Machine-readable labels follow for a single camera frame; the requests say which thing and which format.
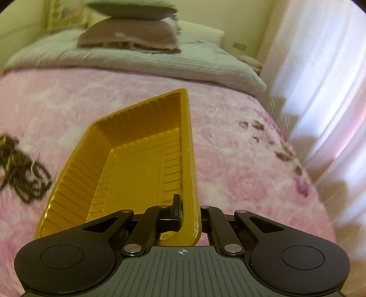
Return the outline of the yellow plastic tray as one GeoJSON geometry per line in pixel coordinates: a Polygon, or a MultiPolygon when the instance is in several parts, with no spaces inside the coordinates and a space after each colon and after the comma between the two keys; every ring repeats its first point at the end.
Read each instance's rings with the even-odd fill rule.
{"type": "Polygon", "coordinates": [[[65,164],[36,230],[41,238],[122,209],[182,201],[182,226],[162,246],[193,246],[202,228],[188,92],[180,88],[92,123],[65,164]]]}

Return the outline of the pink floral fleece blanket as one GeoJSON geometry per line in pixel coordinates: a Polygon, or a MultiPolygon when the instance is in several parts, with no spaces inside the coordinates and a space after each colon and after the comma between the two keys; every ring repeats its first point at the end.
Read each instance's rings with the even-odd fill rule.
{"type": "Polygon", "coordinates": [[[246,209],[334,241],[324,205],[284,133],[257,99],[214,85],[97,69],[29,69],[1,77],[1,134],[53,179],[85,134],[87,147],[53,204],[1,191],[1,295],[23,293],[18,250],[47,235],[130,208],[170,204],[184,183],[179,96],[188,92],[201,204],[246,209]]]}

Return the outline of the beige bundle beside bed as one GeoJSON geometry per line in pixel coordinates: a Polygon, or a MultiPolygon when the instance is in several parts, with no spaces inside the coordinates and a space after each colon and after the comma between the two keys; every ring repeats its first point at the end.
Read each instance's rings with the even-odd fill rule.
{"type": "Polygon", "coordinates": [[[262,63],[260,63],[257,59],[254,59],[247,55],[241,55],[238,57],[238,60],[242,63],[247,64],[250,68],[252,68],[257,75],[260,75],[262,72],[262,63]]]}

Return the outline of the grey ribbed quilt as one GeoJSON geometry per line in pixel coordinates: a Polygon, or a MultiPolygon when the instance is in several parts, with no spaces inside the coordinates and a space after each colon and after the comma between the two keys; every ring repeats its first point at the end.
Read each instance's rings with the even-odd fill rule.
{"type": "Polygon", "coordinates": [[[215,44],[182,34],[181,52],[143,53],[113,48],[79,48],[80,29],[64,30],[22,48],[5,64],[5,70],[82,67],[138,72],[176,79],[208,82],[256,98],[266,84],[247,64],[215,44]]]}

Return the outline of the white sheer curtain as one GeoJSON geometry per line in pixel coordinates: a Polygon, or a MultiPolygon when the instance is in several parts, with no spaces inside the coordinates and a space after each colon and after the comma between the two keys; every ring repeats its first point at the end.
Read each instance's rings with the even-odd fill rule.
{"type": "Polygon", "coordinates": [[[315,182],[365,295],[365,13],[352,1],[275,1],[258,54],[262,104],[315,182]]]}

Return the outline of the mauve pillow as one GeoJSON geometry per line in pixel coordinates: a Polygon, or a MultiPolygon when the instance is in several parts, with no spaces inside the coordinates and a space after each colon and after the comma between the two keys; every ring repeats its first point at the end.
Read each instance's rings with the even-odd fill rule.
{"type": "Polygon", "coordinates": [[[180,52],[179,28],[175,21],[105,19],[82,33],[80,48],[113,48],[145,53],[180,52]]]}

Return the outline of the white pillow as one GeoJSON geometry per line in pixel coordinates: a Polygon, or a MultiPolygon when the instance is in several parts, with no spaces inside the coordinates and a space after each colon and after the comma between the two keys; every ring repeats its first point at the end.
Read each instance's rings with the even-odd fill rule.
{"type": "Polygon", "coordinates": [[[219,47],[223,44],[224,31],[201,24],[179,20],[178,25],[182,33],[205,40],[219,47]]]}

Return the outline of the grey-green top pillow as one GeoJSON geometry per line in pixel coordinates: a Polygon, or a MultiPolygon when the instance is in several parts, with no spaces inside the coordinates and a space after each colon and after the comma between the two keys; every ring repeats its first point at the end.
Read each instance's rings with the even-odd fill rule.
{"type": "Polygon", "coordinates": [[[118,19],[162,20],[178,12],[168,1],[85,1],[85,5],[118,19]]]}

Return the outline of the floral cushion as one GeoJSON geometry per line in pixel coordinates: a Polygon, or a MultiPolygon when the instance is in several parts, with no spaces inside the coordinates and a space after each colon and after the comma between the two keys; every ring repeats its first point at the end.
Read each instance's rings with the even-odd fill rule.
{"type": "Polygon", "coordinates": [[[85,29],[88,13],[83,1],[47,0],[43,2],[42,32],[52,34],[68,29],[85,29]]]}

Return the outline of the wall power outlet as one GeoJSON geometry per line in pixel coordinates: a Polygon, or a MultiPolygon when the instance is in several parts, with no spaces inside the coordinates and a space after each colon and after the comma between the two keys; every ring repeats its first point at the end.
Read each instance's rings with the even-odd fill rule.
{"type": "Polygon", "coordinates": [[[233,42],[232,47],[236,48],[237,50],[245,52],[247,45],[245,43],[240,43],[240,42],[235,41],[235,42],[233,42]]]}

